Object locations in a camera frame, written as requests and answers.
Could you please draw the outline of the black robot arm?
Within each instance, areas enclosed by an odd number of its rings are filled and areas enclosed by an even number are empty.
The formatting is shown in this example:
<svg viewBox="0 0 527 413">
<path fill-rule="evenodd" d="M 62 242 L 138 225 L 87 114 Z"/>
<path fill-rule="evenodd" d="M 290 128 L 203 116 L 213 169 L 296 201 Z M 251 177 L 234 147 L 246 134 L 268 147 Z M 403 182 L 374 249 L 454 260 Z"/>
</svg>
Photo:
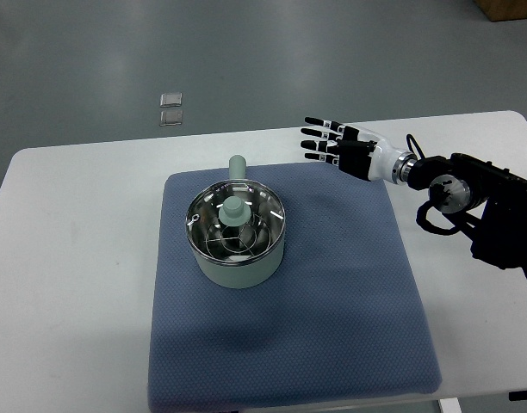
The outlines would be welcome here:
<svg viewBox="0 0 527 413">
<path fill-rule="evenodd" d="M 440 236 L 460 232 L 474 259 L 521 268 L 527 280 L 527 180 L 467 154 L 426 157 L 411 134 L 406 143 L 417 158 L 399 168 L 400 179 L 428 191 L 417 225 Z"/>
</svg>

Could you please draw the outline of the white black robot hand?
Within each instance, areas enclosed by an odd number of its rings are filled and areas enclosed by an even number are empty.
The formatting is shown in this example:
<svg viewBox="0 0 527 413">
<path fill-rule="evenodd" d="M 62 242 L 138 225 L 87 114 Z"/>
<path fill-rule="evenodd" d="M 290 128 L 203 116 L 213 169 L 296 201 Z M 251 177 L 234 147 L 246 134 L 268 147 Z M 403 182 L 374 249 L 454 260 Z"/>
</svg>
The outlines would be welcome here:
<svg viewBox="0 0 527 413">
<path fill-rule="evenodd" d="M 393 184 L 406 181 L 417 156 L 394 147 L 387 139 L 368 129 L 334 120 L 306 117 L 301 133 L 305 158 L 324 162 L 364 181 L 383 180 Z"/>
</svg>

